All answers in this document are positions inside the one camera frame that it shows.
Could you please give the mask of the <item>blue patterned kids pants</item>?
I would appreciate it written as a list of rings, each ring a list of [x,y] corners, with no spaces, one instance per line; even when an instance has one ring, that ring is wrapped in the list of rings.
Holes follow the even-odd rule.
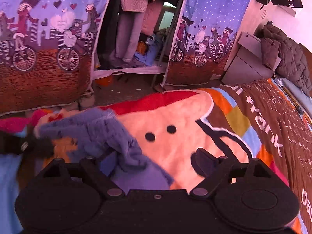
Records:
[[[68,153],[70,161],[95,157],[100,170],[124,192],[130,189],[167,190],[173,184],[173,178],[143,154],[137,140],[111,109],[91,108],[41,124],[37,131],[43,138],[73,139],[77,149]]]

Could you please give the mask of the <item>colourful paul frank bedspread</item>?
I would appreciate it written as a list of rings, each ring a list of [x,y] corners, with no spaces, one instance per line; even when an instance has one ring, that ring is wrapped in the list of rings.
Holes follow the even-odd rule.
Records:
[[[77,143],[50,139],[49,158],[1,155],[1,233],[311,233],[311,123],[273,80],[95,108],[114,111],[170,188],[105,198],[83,180],[81,160],[70,161]],[[43,139],[41,124],[83,111],[5,118],[1,132]],[[204,180],[191,164],[198,148],[240,162],[208,198],[190,195]]]

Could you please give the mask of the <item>white bedside cabinet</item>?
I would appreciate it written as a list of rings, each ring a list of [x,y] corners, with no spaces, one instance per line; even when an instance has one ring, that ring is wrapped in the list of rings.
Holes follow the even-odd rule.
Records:
[[[261,40],[247,32],[238,39],[239,49],[222,78],[225,85],[250,83],[273,76],[281,59],[274,61],[273,68],[262,64]]]

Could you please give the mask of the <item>light blue pillow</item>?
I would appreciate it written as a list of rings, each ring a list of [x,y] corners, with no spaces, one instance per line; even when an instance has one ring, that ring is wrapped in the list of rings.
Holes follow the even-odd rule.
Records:
[[[295,86],[291,81],[286,78],[276,76],[274,78],[274,81],[284,90],[288,90],[294,97],[295,101],[311,118],[311,97],[308,97],[300,88]]]

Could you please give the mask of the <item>dark quilted jacket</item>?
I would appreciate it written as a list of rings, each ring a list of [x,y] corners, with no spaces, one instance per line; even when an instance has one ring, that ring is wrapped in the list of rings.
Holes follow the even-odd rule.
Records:
[[[261,54],[263,65],[270,68],[280,58],[274,71],[291,81],[308,97],[311,96],[310,71],[302,48],[270,21],[262,29]]]

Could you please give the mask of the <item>blue cartoon wardrobe curtain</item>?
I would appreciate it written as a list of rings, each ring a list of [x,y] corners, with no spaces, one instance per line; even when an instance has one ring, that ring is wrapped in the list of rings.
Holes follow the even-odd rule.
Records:
[[[183,0],[164,76],[166,86],[219,79],[250,0]]]

